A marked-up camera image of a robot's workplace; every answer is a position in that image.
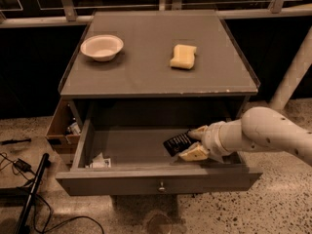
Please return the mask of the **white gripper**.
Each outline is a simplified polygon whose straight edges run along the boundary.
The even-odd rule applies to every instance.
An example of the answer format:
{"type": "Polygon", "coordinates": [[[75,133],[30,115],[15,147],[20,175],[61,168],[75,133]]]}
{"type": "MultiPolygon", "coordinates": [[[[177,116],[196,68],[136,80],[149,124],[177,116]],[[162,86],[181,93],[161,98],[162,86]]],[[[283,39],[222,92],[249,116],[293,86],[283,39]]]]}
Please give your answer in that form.
{"type": "Polygon", "coordinates": [[[229,156],[227,151],[220,141],[220,129],[224,125],[223,121],[204,125],[197,129],[189,130],[187,135],[190,138],[201,140],[190,145],[186,150],[178,154],[178,157],[183,161],[202,161],[208,158],[219,163],[224,163],[223,157],[229,156]]]}

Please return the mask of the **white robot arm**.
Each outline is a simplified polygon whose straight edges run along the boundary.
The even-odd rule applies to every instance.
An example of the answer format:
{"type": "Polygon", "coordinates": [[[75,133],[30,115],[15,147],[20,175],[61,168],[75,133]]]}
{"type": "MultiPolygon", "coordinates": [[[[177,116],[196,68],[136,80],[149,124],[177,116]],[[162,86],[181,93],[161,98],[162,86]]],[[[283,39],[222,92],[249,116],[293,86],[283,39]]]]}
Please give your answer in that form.
{"type": "Polygon", "coordinates": [[[267,107],[253,107],[239,120],[221,121],[189,132],[196,142],[179,157],[187,162],[208,158],[222,162],[225,156],[236,151],[286,151],[312,165],[312,133],[280,113],[311,64],[312,28],[267,107]]]}

